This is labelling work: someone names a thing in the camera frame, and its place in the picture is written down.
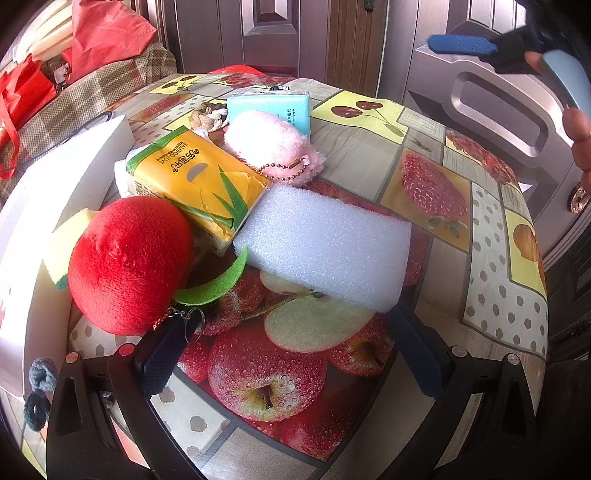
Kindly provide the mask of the person's right hand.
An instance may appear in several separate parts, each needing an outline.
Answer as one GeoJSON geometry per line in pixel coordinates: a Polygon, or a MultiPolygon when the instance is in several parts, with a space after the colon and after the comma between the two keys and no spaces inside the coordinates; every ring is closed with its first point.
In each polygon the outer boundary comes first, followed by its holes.
{"type": "Polygon", "coordinates": [[[566,135],[573,142],[571,152],[575,165],[582,171],[581,184],[590,193],[591,139],[590,119],[579,109],[567,107],[562,115],[566,135]]]}

